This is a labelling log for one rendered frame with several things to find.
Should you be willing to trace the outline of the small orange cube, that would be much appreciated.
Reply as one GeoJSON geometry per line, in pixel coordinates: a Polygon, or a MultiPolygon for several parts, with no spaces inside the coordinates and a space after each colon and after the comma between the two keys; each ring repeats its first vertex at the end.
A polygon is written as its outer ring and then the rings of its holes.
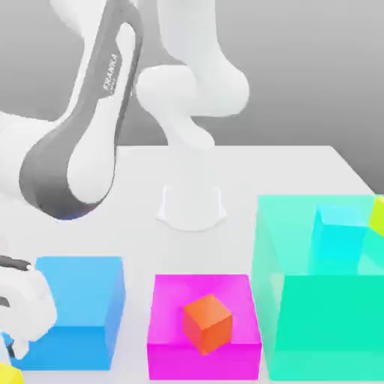
{"type": "Polygon", "coordinates": [[[187,339],[205,356],[231,342],[233,314],[215,295],[205,295],[183,307],[182,328],[187,339]]]}

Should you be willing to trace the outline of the small yellow cube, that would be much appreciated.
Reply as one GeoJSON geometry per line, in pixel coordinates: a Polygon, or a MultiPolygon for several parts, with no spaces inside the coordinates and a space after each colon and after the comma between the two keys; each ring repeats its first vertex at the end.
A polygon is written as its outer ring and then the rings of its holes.
{"type": "Polygon", "coordinates": [[[0,362],[0,384],[24,384],[22,372],[11,365],[0,362]]]}

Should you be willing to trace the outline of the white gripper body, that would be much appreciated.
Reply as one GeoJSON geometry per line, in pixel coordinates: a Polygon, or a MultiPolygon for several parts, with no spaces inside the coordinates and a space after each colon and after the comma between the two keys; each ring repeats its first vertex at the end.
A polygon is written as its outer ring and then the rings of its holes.
{"type": "Polygon", "coordinates": [[[15,341],[37,341],[57,320],[56,305],[44,275],[36,270],[0,268],[0,332],[15,341]]]}

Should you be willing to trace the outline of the small lime cube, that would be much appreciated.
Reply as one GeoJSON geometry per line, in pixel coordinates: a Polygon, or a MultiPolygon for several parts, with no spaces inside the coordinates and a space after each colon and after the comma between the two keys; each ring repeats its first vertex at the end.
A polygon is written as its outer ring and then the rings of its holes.
{"type": "Polygon", "coordinates": [[[384,195],[375,197],[368,226],[375,233],[384,237],[384,195]]]}

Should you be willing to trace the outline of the large green box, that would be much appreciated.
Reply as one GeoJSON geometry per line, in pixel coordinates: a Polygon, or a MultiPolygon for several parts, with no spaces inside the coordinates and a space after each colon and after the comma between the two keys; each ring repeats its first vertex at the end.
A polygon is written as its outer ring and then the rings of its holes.
{"type": "Polygon", "coordinates": [[[384,384],[384,237],[342,235],[333,260],[316,254],[327,206],[367,223],[372,195],[261,195],[251,286],[268,374],[286,381],[384,384]]]}

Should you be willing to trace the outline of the large blue box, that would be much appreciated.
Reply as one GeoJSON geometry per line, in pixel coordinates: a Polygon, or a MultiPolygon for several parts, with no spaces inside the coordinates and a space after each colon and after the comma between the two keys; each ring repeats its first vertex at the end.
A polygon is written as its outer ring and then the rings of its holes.
{"type": "Polygon", "coordinates": [[[107,371],[122,313],[125,279],[114,256],[43,256],[36,262],[0,256],[0,269],[36,269],[46,278],[57,311],[54,326],[14,358],[8,334],[0,331],[10,363],[24,371],[107,371]]]}

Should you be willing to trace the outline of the small cyan cube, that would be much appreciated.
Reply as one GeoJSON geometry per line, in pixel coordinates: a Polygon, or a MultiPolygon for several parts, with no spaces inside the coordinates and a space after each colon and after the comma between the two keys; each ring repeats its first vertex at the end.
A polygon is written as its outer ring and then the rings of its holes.
{"type": "Polygon", "coordinates": [[[315,275],[358,273],[368,225],[353,205],[319,204],[313,219],[310,270],[315,275]]]}

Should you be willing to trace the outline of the large magenta box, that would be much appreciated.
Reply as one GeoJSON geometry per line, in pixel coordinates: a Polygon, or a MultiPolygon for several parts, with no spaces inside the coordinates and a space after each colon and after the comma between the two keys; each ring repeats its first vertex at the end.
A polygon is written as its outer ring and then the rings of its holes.
{"type": "Polygon", "coordinates": [[[147,338],[151,380],[257,380],[262,341],[246,274],[158,274],[147,338]],[[182,328],[182,309],[213,294],[233,316],[232,340],[201,355],[182,328]]]}

